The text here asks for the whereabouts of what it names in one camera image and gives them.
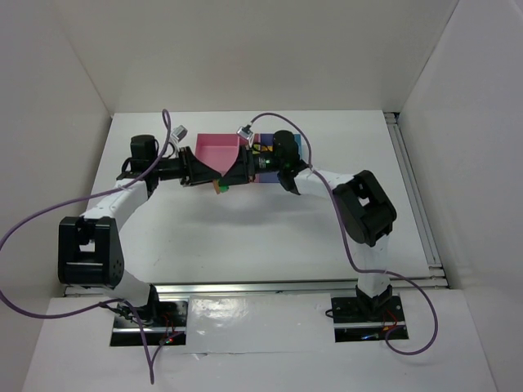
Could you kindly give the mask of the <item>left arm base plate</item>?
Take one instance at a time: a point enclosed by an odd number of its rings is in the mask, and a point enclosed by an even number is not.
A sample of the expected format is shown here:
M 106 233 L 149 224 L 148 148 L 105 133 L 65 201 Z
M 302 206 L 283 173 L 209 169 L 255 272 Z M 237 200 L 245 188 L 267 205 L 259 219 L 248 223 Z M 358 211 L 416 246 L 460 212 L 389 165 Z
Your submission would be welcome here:
M 160 343 L 173 346 L 185 345 L 188 308 L 189 301 L 182 299 L 159 302 L 158 313 L 150 318 L 143 318 L 145 313 L 139 311 L 147 345 L 159 346 Z M 142 345 L 140 328 L 131 310 L 122 305 L 116 305 L 114 309 L 110 346 Z

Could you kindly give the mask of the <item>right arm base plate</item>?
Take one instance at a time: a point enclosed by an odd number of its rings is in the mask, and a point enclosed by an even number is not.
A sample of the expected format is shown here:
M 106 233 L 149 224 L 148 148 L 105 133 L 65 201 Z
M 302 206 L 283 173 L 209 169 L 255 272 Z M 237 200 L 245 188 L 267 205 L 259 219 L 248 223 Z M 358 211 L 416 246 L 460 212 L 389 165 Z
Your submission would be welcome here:
M 382 310 L 366 316 L 356 303 L 355 297 L 333 297 L 331 308 L 324 312 L 333 320 L 337 343 L 358 341 L 408 340 L 409 333 L 399 296 L 393 296 Z

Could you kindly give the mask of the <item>brown long plate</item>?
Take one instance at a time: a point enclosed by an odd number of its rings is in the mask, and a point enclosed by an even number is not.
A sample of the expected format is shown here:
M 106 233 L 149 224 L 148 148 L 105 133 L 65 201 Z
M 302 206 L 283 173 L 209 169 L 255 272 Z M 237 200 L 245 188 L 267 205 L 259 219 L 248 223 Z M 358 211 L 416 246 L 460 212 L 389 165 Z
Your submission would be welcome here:
M 219 183 L 218 183 L 218 180 L 214 180 L 214 181 L 212 182 L 212 186 L 213 186 L 213 188 L 214 188 L 216 194 L 220 194 L 220 193 L 221 193 L 221 188 L 220 188 L 220 185 L 219 185 Z

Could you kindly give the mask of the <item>light blue container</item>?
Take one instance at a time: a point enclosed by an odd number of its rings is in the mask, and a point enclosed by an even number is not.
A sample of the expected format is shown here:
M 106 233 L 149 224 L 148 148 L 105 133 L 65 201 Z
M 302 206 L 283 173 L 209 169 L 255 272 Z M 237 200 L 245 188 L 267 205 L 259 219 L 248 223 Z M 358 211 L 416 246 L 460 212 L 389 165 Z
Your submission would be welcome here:
M 297 145 L 297 154 L 300 159 L 302 159 L 302 136 L 300 134 L 295 133 L 293 135 L 294 141 Z

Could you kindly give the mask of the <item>pink container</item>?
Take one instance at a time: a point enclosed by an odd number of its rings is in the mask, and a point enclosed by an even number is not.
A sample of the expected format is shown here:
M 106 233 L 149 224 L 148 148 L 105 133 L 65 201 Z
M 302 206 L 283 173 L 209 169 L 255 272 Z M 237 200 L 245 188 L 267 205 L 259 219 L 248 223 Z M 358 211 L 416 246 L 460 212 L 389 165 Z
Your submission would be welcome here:
M 199 133 L 194 155 L 224 176 L 234 166 L 240 145 L 240 138 L 236 134 Z

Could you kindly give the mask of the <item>aluminium front rail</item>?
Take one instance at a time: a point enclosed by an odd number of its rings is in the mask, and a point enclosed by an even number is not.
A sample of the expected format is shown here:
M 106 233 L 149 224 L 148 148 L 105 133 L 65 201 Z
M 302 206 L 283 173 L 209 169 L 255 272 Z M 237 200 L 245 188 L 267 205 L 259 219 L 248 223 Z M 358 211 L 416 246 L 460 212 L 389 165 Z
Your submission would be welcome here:
M 448 288 L 445 277 L 418 278 L 414 282 L 421 288 Z M 403 280 L 392 280 L 396 289 L 414 288 Z M 156 290 L 160 295 L 215 294 L 215 293 L 262 293 L 262 292 L 315 292 L 315 291 L 349 291 L 356 286 L 355 280 L 326 280 L 303 282 L 269 282 L 269 283 L 200 283 L 200 284 L 159 284 Z M 101 296 L 101 289 L 67 287 L 65 296 Z

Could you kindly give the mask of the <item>aluminium side rail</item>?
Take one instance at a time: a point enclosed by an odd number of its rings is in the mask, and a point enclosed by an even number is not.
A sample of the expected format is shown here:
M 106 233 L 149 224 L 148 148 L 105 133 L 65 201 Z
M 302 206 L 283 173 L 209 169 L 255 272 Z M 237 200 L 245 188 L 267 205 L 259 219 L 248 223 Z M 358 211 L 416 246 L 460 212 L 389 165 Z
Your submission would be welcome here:
M 383 115 L 387 129 L 389 131 L 389 135 L 391 137 L 391 143 L 395 150 L 400 172 L 405 183 L 406 193 L 408 195 L 409 204 L 413 213 L 413 219 L 415 221 L 418 236 L 421 240 L 422 249 L 427 261 L 429 270 L 429 277 L 427 279 L 434 281 L 434 283 L 429 283 L 428 286 L 434 288 L 448 287 L 449 284 L 446 278 L 445 270 L 440 261 L 440 255 L 437 250 L 436 241 L 428 222 L 427 214 L 423 206 L 421 194 L 418 188 L 418 183 L 415 179 L 413 167 L 406 149 L 405 140 L 398 124 L 399 114 L 394 112 L 384 112 Z

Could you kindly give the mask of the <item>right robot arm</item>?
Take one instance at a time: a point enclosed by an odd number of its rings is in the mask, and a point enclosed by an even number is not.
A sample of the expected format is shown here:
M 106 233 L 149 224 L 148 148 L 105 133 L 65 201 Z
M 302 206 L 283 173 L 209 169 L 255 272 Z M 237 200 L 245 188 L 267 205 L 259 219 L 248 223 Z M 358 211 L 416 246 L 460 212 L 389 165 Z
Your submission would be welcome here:
M 195 150 L 185 147 L 178 154 L 185 171 L 181 183 L 211 183 L 222 192 L 273 173 L 291 194 L 333 202 L 351 257 L 359 257 L 364 263 L 356 269 L 358 306 L 363 314 L 374 316 L 384 310 L 392 296 L 385 266 L 396 209 L 371 171 L 341 175 L 315 170 L 302 158 L 301 140 L 290 131 L 280 130 L 263 149 L 249 130 L 236 136 L 200 134 Z

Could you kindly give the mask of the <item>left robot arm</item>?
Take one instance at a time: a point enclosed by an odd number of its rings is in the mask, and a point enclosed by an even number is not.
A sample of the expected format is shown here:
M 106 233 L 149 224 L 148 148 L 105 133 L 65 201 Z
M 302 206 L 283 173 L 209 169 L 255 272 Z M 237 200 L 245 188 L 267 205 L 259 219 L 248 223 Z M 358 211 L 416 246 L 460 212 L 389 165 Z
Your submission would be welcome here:
M 125 268 L 120 230 L 159 183 L 179 180 L 184 186 L 217 183 L 224 172 L 197 158 L 189 148 L 177 148 L 169 136 L 160 145 L 152 135 L 134 136 L 131 155 L 115 186 L 95 196 L 97 204 L 81 216 L 67 216 L 58 230 L 58 279 L 67 286 L 100 288 L 120 301 L 119 313 L 137 312 L 142 319 L 162 312 L 159 294 Z

